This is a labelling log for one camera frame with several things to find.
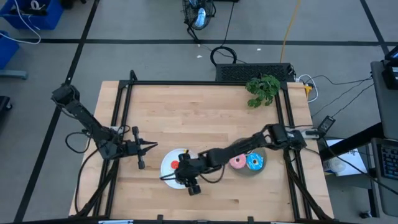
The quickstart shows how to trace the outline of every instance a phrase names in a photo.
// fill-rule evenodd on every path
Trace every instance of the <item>blue container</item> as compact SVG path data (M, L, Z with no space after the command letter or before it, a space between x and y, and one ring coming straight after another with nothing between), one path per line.
M8 36L8 33L5 31L0 30L0 33ZM17 42L0 35L0 69L3 69L7 65L18 48L19 45Z
M23 15L21 13L24 21L31 26L31 28L35 29L36 26L39 29L47 29L52 30L58 24L58 21L61 18L63 13L63 8L60 4L59 0L36 0L40 6L45 4L47 6L47 16L31 16L30 21L27 15ZM30 1L25 0L17 0L19 9L22 10L25 7L30 7ZM15 29L28 29L28 27L21 21L18 14L12 15L10 14L10 10L15 5L14 0L7 0L5 5L0 10L0 17L5 18L5 20L10 23Z

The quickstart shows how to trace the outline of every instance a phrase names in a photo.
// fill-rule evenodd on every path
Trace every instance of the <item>wooden tabletop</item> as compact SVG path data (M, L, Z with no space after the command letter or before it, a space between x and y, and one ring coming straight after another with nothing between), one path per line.
M312 124L302 84L289 83L288 86L295 124ZM118 82L102 84L95 117L104 126L110 125L117 87ZM137 157L121 159L111 218L153 220L163 214L165 220L245 221L253 216L256 221L293 221L282 151L267 150L266 168L254 177L238 176L227 166L222 181L217 184L199 178L200 195L189 196L187 189L171 189L159 180L162 159L175 148L198 153L226 147L258 132L265 124L278 123L275 103L250 109L246 102L251 97L244 86L134 85L127 124L138 126L141 138L159 145L144 157L144 170L138 169ZM284 103L282 107L287 121ZM132 133L126 134L125 139L133 139ZM318 150L315 141L307 144L308 148ZM94 150L95 144L90 144L85 158ZM308 191L332 217L319 156L308 151L302 151L301 156ZM102 163L99 153L87 162L81 175L79 209L96 190ZM215 172L209 179L217 179L219 175ZM297 193L300 216L304 217L298 189ZM103 194L102 214L107 195L107 192Z

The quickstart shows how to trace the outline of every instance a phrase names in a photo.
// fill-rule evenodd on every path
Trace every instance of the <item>gray floor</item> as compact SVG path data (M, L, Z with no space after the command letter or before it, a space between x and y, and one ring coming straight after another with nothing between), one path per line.
M367 0L386 41L398 41L395 0ZM76 2L65 11L58 27L41 31L46 39L79 39L83 33L93 0ZM231 3L216 2L217 16L203 31L201 39L223 39ZM229 40L282 40L294 10L295 0L241 0L235 5ZM101 0L88 39L190 39L182 23L181 0ZM0 29L16 38L33 38L0 19ZM289 40L377 41L359 0L303 0L290 31ZM248 63L278 62L280 45L227 45ZM26 70L29 79L0 80L0 95L12 98L14 109L4 120L0 134L0 223L13 221L32 168L39 154L55 106L51 91L65 80L77 44L21 45L7 69ZM72 84L81 92L81 101L94 110L103 80L127 79L134 69L140 80L214 80L215 68L210 51L195 44L85 44ZM216 55L217 62L230 58ZM383 58L378 46L305 46L288 45L285 62L298 74L325 75L334 82L348 82L370 76L370 62ZM318 124L354 98L367 81L346 94L313 118ZM330 85L316 79L318 100L310 104L312 113L351 88ZM353 104L336 116L330 136L346 138L379 121L374 90L365 91ZM61 218L68 215L75 189L81 156L70 152L65 136L81 126L61 116L40 173L24 220ZM84 145L76 138L74 145ZM356 223L397 223L397 218L362 220L358 212L369 209L367 193L338 180L328 181L336 218Z

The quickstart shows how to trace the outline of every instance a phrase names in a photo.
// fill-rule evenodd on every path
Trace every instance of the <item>green plant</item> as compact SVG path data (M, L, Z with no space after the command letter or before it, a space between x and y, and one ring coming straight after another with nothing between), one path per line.
M261 75L261 78L252 78L246 83L248 92L257 95L257 98L248 101L250 107L257 108L265 100L265 106L272 103L275 95L278 93L280 83L272 75Z

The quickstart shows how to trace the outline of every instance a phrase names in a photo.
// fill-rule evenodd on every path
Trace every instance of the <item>pink toy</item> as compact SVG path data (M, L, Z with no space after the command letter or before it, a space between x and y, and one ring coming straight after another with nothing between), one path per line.
M246 156L244 154L240 154L229 160L229 164L235 169L242 169L246 165Z

